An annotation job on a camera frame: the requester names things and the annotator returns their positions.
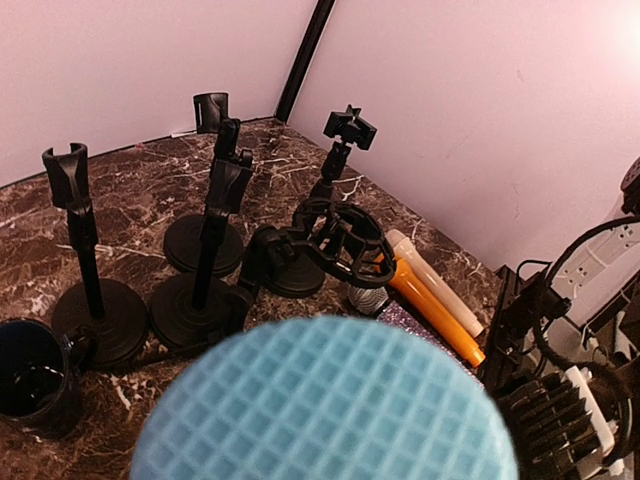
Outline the black tripod shock-mount stand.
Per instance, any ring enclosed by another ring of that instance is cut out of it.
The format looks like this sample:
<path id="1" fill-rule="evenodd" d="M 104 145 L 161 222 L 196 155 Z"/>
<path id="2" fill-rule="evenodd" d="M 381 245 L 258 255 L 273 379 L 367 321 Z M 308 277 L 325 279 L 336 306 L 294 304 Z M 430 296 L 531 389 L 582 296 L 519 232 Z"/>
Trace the black tripod shock-mount stand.
<path id="1" fill-rule="evenodd" d="M 300 255 L 326 275 L 349 285 L 375 289 L 389 284 L 396 270 L 382 227 L 367 211 L 345 201 L 312 197 L 302 201 L 284 227 L 263 225 L 245 249 L 237 286 L 253 303 L 271 274 Z"/>

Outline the black round-base stand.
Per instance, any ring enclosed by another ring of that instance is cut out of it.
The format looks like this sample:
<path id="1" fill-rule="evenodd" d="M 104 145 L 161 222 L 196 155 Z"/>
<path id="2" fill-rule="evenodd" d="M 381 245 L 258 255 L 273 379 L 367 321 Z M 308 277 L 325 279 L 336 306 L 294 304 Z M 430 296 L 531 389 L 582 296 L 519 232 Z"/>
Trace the black round-base stand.
<path id="1" fill-rule="evenodd" d="M 333 184 L 340 179 L 352 146 L 366 151 L 370 148 L 377 128 L 360 116 L 361 109 L 349 104 L 344 111 L 332 111 L 323 134 L 336 138 L 328 151 L 317 180 L 309 197 L 329 199 Z M 317 293 L 323 286 L 325 273 L 306 255 L 300 255 L 284 271 L 266 278 L 266 288 L 284 298 L 306 298 Z"/>
<path id="2" fill-rule="evenodd" d="M 67 153 L 52 148 L 41 155 L 49 180 L 52 204 L 66 212 L 69 245 L 75 251 L 81 281 L 67 289 L 54 307 L 51 326 L 67 333 L 86 327 L 97 340 L 91 366 L 119 368 L 144 346 L 149 332 L 147 308 L 126 284 L 98 273 L 99 243 L 88 182 L 88 147 L 72 142 Z"/>
<path id="3" fill-rule="evenodd" d="M 221 123 L 229 117 L 229 93 L 224 91 L 199 93 L 193 96 L 195 132 L 217 134 Z M 199 266 L 202 252 L 208 245 L 202 241 L 204 218 L 191 214 L 178 218 L 167 228 L 163 252 L 168 263 L 179 272 L 193 273 Z M 212 274 L 231 274 L 241 263 L 244 245 L 238 231 L 227 225 L 217 250 Z"/>
<path id="4" fill-rule="evenodd" d="M 174 275 L 161 283 L 150 301 L 151 327 L 169 348 L 191 347 L 222 330 L 228 308 L 223 294 L 228 285 L 212 274 L 216 250 L 229 217 L 240 212 L 254 173 L 253 153 L 243 149 L 227 159 L 218 157 L 210 174 L 205 198 L 202 252 L 197 270 Z"/>

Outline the silver glitter microphone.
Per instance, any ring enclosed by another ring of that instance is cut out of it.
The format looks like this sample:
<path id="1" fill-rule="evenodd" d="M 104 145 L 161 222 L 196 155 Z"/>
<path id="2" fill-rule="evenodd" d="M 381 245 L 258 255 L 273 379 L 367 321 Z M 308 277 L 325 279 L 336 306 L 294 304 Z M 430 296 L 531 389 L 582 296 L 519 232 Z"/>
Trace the silver glitter microphone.
<path id="1" fill-rule="evenodd" d="M 360 314 L 400 328 L 439 348 L 451 357 L 465 373 L 474 378 L 476 382 L 479 382 L 475 374 L 458 359 L 456 354 L 442 344 L 398 302 L 392 300 L 384 287 L 363 289 L 349 285 L 347 287 L 347 299 Z"/>

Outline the pale pink microphone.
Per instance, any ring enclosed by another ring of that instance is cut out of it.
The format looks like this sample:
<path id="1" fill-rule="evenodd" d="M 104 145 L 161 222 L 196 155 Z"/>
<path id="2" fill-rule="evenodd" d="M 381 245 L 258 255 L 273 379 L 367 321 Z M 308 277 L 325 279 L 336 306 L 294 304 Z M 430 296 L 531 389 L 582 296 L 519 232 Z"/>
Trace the pale pink microphone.
<path id="1" fill-rule="evenodd" d="M 473 338 L 477 338 L 484 331 L 484 326 L 471 309 L 422 257 L 411 239 L 397 229 L 388 230 L 385 237 L 394 253 L 408 263 L 417 278 L 447 308 L 467 333 Z"/>

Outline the orange microphone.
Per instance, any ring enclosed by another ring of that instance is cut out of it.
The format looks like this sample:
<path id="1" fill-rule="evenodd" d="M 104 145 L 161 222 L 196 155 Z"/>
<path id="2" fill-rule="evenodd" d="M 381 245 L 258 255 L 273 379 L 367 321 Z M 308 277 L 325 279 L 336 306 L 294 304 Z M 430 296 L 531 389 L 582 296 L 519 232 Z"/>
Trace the orange microphone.
<path id="1" fill-rule="evenodd" d="M 389 281 L 391 287 L 408 301 L 440 336 L 472 367 L 479 367 L 486 359 L 484 352 L 464 327 L 453 317 L 436 296 L 417 278 L 408 263 L 397 256 L 387 239 L 387 257 L 392 256 L 396 270 Z"/>

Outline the teal blue microphone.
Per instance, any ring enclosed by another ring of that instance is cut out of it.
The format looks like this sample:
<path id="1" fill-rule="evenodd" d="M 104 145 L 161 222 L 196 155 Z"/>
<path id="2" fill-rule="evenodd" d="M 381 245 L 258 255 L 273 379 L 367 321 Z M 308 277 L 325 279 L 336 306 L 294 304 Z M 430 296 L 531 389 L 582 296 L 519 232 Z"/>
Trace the teal blue microphone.
<path id="1" fill-rule="evenodd" d="M 134 479 L 515 479 L 508 429 L 449 354 L 373 320 L 269 323 L 165 390 Z"/>

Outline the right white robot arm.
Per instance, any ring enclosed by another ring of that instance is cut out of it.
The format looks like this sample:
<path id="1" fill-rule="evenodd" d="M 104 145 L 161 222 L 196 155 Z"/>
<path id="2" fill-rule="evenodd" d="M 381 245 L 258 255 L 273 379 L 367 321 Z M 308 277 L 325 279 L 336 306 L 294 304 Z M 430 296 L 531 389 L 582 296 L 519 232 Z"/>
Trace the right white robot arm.
<path id="1" fill-rule="evenodd" d="M 617 478 L 639 450 L 639 168 L 530 279 L 502 268 L 480 378 L 522 479 Z"/>

